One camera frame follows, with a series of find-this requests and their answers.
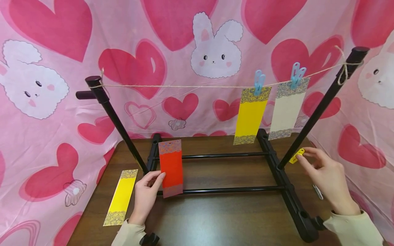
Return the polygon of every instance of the hand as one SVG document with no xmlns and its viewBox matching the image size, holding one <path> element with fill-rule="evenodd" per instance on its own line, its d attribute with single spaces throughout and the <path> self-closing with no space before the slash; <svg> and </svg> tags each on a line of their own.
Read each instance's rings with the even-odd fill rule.
<svg viewBox="0 0 394 246">
<path fill-rule="evenodd" d="M 148 172 L 135 185 L 136 199 L 134 202 L 134 210 L 128 220 L 129 224 L 144 225 L 145 220 L 151 211 L 154 201 L 156 201 L 157 191 L 163 182 L 165 172 L 160 171 Z"/>
<path fill-rule="evenodd" d="M 296 155 L 313 183 L 321 190 L 330 202 L 333 210 L 339 215 L 359 215 L 359 206 L 350 196 L 345 179 L 345 170 L 341 163 L 332 160 L 322 150 L 304 148 L 304 156 L 314 157 L 315 163 L 310 164 L 302 155 Z"/>
</svg>

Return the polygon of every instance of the beige sleeve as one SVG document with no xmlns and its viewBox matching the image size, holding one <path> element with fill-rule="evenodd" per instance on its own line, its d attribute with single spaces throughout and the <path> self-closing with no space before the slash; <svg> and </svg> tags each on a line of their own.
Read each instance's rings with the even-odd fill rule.
<svg viewBox="0 0 394 246">
<path fill-rule="evenodd" d="M 383 238 L 364 211 L 360 215 L 331 214 L 324 226 L 334 232 L 342 246 L 382 246 Z"/>
<path fill-rule="evenodd" d="M 138 226 L 123 222 L 116 234 L 111 246 L 139 246 L 139 242 L 145 236 L 145 226 Z"/>
</svg>

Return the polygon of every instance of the blue clothespin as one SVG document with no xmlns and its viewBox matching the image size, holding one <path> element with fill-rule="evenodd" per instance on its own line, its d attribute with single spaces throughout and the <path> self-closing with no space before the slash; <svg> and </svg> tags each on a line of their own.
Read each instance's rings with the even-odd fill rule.
<svg viewBox="0 0 394 246">
<path fill-rule="evenodd" d="M 266 75 L 261 70 L 257 70 L 255 72 L 255 96 L 260 96 L 265 80 Z"/>
<path fill-rule="evenodd" d="M 299 62 L 293 64 L 292 76 L 290 78 L 290 80 L 292 81 L 292 85 L 290 86 L 291 90 L 295 90 L 298 87 L 298 84 L 300 83 L 302 77 L 307 71 L 306 67 L 303 68 L 299 68 L 299 67 L 300 67 Z"/>
</svg>

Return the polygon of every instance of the string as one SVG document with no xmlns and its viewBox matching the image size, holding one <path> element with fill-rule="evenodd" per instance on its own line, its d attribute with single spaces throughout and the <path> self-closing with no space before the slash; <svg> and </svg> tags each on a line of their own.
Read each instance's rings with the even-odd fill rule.
<svg viewBox="0 0 394 246">
<path fill-rule="evenodd" d="M 337 45 L 335 45 L 335 48 L 337 48 L 341 52 L 342 59 L 346 61 L 346 57 L 345 57 L 345 54 L 342 51 L 342 49 L 340 47 L 338 47 Z M 362 62 L 360 62 L 360 63 L 347 63 L 347 62 L 344 62 L 344 63 L 341 63 L 341 64 L 337 64 L 335 66 L 332 66 L 332 67 L 320 70 L 320 71 L 315 72 L 313 74 L 310 74 L 308 76 L 304 76 L 303 78 L 309 78 L 309 77 L 312 77 L 312 76 L 314 76 L 316 74 L 319 74 L 319 73 L 325 72 L 327 70 L 333 69 L 335 67 L 343 66 L 344 69 L 342 69 L 342 71 L 341 71 L 341 73 L 340 73 L 340 75 L 339 75 L 339 77 L 337 79 L 338 85 L 341 86 L 341 85 L 343 85 L 345 83 L 346 80 L 348 80 L 348 67 L 347 67 L 347 65 L 355 66 L 355 65 L 360 65 L 360 64 L 362 64 Z M 341 83 L 340 79 L 342 78 L 343 73 L 345 73 L 345 80 L 344 80 L 343 83 Z M 104 75 L 104 68 L 102 68 L 102 70 L 101 70 L 101 78 L 103 77 L 103 75 Z M 263 85 L 262 87 L 268 87 L 268 86 L 273 86 L 273 85 L 278 85 L 278 84 L 283 84 L 283 83 L 288 83 L 288 82 L 291 82 L 291 80 L 278 82 L 278 83 L 270 84 L 270 85 Z M 211 85 L 208 85 L 208 86 L 204 86 L 204 85 L 203 86 L 195 86 L 195 85 L 104 85 L 103 82 L 102 82 L 102 79 L 101 79 L 100 83 L 101 84 L 98 85 L 98 86 L 92 86 L 92 87 L 89 87 L 89 88 L 91 88 L 91 89 L 99 88 L 99 87 L 104 87 L 105 88 L 105 87 L 108 87 L 108 86 L 116 86 L 116 87 L 178 87 L 178 88 L 254 88 L 254 86 L 211 86 Z"/>
</svg>

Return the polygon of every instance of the red card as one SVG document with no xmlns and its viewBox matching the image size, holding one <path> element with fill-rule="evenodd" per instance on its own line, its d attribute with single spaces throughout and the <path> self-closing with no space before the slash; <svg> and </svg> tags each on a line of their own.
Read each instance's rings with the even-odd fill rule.
<svg viewBox="0 0 394 246">
<path fill-rule="evenodd" d="M 180 140 L 159 143 L 160 170 L 165 172 L 163 197 L 183 193 L 182 146 Z"/>
</svg>

